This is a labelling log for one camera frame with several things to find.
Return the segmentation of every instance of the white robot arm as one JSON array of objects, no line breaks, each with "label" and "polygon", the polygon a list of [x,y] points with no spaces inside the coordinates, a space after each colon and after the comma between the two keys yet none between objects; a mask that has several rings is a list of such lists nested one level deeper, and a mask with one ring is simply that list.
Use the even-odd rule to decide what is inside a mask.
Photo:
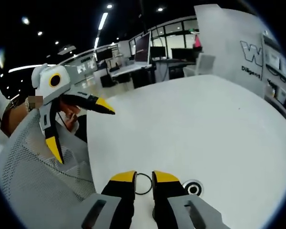
[{"label": "white robot arm", "polygon": [[35,95],[43,97],[43,104],[39,108],[41,129],[44,131],[46,144],[60,163],[64,163],[55,116],[59,111],[60,99],[68,105],[76,105],[83,109],[103,114],[115,114],[104,99],[91,94],[71,90],[70,77],[61,65],[48,67],[47,64],[35,68],[32,73],[32,85]]}]

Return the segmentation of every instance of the wall logo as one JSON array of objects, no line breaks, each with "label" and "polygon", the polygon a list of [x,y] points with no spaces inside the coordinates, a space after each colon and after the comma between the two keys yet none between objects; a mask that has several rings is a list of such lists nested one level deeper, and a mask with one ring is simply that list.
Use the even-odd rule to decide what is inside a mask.
[{"label": "wall logo", "polygon": [[256,65],[263,66],[263,53],[262,48],[257,48],[254,44],[248,44],[247,42],[240,41],[245,55],[245,59],[249,62],[254,62]]},{"label": "wall logo", "polygon": [[257,78],[261,80],[261,75],[251,71],[249,68],[242,66],[242,71],[247,72],[249,75],[255,75]]}]

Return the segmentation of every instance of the black ceiling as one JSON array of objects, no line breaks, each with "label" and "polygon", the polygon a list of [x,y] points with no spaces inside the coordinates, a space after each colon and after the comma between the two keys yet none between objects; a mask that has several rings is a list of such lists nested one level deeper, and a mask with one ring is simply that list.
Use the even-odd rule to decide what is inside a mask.
[{"label": "black ceiling", "polygon": [[[108,10],[108,3],[113,8]],[[215,0],[76,0],[76,1],[7,1],[0,0],[0,47],[5,50],[5,70],[44,62],[58,63],[71,54],[58,56],[64,45],[74,45],[80,53],[91,49],[98,33],[98,25],[104,12],[109,12],[100,34],[99,46],[116,42],[116,38],[128,40],[146,27],[194,15],[194,5],[218,3],[226,8],[239,9],[235,2]],[[158,13],[158,7],[164,11]],[[21,22],[23,16],[29,25]]]}]

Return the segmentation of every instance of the computer monitor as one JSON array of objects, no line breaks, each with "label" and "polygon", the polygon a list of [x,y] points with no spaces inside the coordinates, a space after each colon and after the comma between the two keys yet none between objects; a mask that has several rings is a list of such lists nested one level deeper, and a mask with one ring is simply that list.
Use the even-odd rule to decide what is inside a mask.
[{"label": "computer monitor", "polygon": [[172,58],[196,62],[193,49],[172,49]]},{"label": "computer monitor", "polygon": [[149,55],[150,55],[150,42],[151,42],[151,33],[145,34],[139,40],[136,41],[135,45],[135,62],[146,62],[149,64]]},{"label": "computer monitor", "polygon": [[107,49],[101,52],[96,52],[97,61],[102,61],[112,58],[112,50]]},{"label": "computer monitor", "polygon": [[151,57],[165,57],[165,47],[151,47]]}]

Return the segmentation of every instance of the yellow tip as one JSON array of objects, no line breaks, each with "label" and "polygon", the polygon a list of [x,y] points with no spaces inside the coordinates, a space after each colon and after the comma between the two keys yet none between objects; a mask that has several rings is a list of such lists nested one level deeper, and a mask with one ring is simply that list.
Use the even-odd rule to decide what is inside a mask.
[{"label": "yellow tip", "polygon": [[95,104],[103,106],[103,107],[107,108],[108,110],[115,113],[114,109],[103,98],[98,98],[98,100],[96,101]]},{"label": "yellow tip", "polygon": [[175,177],[172,174],[169,173],[164,173],[160,171],[154,171],[156,177],[157,177],[157,182],[175,182],[179,181],[177,177]]},{"label": "yellow tip", "polygon": [[53,153],[53,155],[57,158],[57,160],[62,164],[62,158],[59,154],[58,147],[56,145],[55,137],[50,137],[46,139],[46,144]]},{"label": "yellow tip", "polygon": [[134,174],[135,174],[134,170],[125,173],[118,173],[117,175],[113,176],[110,180],[121,181],[121,182],[132,182]]}]

